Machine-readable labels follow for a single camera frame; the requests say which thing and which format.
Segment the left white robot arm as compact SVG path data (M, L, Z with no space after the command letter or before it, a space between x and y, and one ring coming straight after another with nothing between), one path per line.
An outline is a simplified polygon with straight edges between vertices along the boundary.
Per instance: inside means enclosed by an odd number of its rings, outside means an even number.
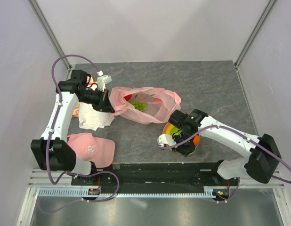
M48 125L40 139L31 142L32 153L41 170L82 174L81 178L87 185L97 182L98 173L92 170L93 163L77 157L67 144L67 133L72 114L79 102L90 104L98 112L115 112L106 88L112 78L102 72L98 75L95 89L88 87L91 75L83 70L73 70L70 79L56 85L55 106Z

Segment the green fake apple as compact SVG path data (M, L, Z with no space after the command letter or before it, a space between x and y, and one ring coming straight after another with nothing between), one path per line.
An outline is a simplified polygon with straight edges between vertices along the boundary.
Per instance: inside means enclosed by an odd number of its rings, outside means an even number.
M173 134L176 134L176 133L178 133L178 132L180 132L180 131L181 131L181 129L178 129L178 128L176 128L176 127L173 127L173 128L170 130L170 134L173 135Z

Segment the fake orange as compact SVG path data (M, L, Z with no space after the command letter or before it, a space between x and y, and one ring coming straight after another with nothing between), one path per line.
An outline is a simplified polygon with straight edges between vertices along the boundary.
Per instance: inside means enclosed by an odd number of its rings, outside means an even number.
M189 155L193 154L196 151L196 148L200 144L200 141L201 141L201 136L200 135L196 135L194 137L194 139L193 139L194 150L192 152L190 152Z

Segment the yellow fake banana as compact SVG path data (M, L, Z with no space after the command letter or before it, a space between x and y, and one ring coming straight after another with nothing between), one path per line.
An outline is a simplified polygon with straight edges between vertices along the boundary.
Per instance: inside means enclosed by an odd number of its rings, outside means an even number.
M164 128L164 133L170 135L170 130L173 128L173 125L167 124Z

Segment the red fake fruit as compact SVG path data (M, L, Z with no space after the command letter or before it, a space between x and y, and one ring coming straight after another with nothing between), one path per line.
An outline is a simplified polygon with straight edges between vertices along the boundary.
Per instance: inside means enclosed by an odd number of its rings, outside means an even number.
M131 95L131 94L126 95L126 96L124 97L124 99L125 99L126 101L130 101L131 98L132 98L132 95Z

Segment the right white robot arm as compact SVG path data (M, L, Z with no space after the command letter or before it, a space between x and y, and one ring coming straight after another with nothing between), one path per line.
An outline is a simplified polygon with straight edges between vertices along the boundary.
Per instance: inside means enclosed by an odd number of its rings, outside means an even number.
M200 110L190 114L175 110L169 123L180 132L175 135L161 135L160 144L170 147L183 156L193 153L198 146L196 136L210 138L239 153L236 160L219 160L210 174L215 185L222 185L234 177L249 176L262 184L269 183L275 172L280 152L274 138L268 134L261 137L241 132L217 121Z

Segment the pink plastic bag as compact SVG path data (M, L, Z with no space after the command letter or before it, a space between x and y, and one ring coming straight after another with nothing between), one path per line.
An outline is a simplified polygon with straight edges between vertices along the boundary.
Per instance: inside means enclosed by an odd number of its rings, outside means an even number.
M130 101L144 101L147 110L141 112L124 99L126 95L132 95ZM112 89L109 100L115 109L114 115L141 123L166 123L175 110L181 109L180 96L171 90L154 87L127 88L115 87Z

